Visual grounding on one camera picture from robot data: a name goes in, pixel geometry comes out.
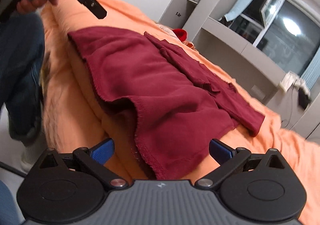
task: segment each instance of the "red object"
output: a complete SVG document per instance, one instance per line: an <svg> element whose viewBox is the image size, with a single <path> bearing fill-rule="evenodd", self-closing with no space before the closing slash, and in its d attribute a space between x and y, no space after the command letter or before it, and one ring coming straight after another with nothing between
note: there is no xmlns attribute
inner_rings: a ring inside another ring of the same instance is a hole
<svg viewBox="0 0 320 225"><path fill-rule="evenodd" d="M208 155L210 140L239 122L258 134L264 116L182 48L111 27L69 37L87 63L103 108L118 113L132 109L129 101L134 104L135 144L157 179L191 172Z"/></svg>
<svg viewBox="0 0 320 225"><path fill-rule="evenodd" d="M187 40L187 31L183 30L183 29L174 29L172 30L174 32L174 34L178 37L178 39L181 42L184 42L185 40Z"/></svg>

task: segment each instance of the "person's leg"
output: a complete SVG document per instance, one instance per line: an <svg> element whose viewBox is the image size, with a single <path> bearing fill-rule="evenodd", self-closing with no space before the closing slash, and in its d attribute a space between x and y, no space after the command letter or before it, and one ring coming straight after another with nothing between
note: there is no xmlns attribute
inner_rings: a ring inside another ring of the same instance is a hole
<svg viewBox="0 0 320 225"><path fill-rule="evenodd" d="M0 181L0 225L19 225L19 218L12 194Z"/></svg>
<svg viewBox="0 0 320 225"><path fill-rule="evenodd" d="M10 136L33 144L41 129L39 73L44 29L38 15L13 17L0 24L0 105L9 112Z"/></svg>

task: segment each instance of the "orange blanket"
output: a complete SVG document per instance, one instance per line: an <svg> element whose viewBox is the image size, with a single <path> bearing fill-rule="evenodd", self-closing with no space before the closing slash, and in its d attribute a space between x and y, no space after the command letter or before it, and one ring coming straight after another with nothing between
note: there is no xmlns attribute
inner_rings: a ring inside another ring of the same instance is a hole
<svg viewBox="0 0 320 225"><path fill-rule="evenodd" d="M76 0L60 0L58 7L47 5L42 12L46 37L42 72L44 128L49 145L66 153L82 146L92 147L108 134L115 142L116 151L106 167L128 181L146 178L134 152L131 152L131 134L128 130L132 128L128 128L130 123L125 123L123 117L127 112L112 117L103 112L95 99L90 76L69 43L67 33L89 26L112 26L140 34L147 31L160 40L166 39L181 46L188 55L205 64L223 80L232 82L251 106L266 116L257 137L250 137L248 131L239 126L221 140L233 148L246 147L253 153L265 153L269 148L279 149L308 194L300 221L303 224L320 225L320 147L306 142L294 132L280 129L281 122L277 114L251 98L221 68L161 30L137 8L119 0L98 1L108 11L108 16L103 20L96 19ZM181 178L194 182L218 166L208 155L195 170L190 170L188 175Z"/></svg>

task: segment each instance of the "floor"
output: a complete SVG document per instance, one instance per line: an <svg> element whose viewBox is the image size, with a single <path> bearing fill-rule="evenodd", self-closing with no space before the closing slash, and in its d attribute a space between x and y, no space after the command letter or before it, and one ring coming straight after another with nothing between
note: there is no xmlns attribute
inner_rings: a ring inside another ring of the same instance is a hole
<svg viewBox="0 0 320 225"><path fill-rule="evenodd" d="M21 170L20 156L23 152L23 145L20 142L12 140L9 136L8 112L5 107L2 109L0 116L0 144L0 161ZM0 180L9 187L15 199L17 190L23 179L0 168ZM24 219L18 205L17 210L22 223Z"/></svg>

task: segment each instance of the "metal screw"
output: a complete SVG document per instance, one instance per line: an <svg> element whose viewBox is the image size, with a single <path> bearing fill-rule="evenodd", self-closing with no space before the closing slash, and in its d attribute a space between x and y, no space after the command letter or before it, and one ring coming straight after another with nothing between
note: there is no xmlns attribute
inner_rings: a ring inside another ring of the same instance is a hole
<svg viewBox="0 0 320 225"><path fill-rule="evenodd" d="M127 182L123 179L113 179L110 184L114 187L121 188L127 184Z"/></svg>
<svg viewBox="0 0 320 225"><path fill-rule="evenodd" d="M200 179L198 180L198 185L201 187L210 187L213 185L213 181L210 179Z"/></svg>

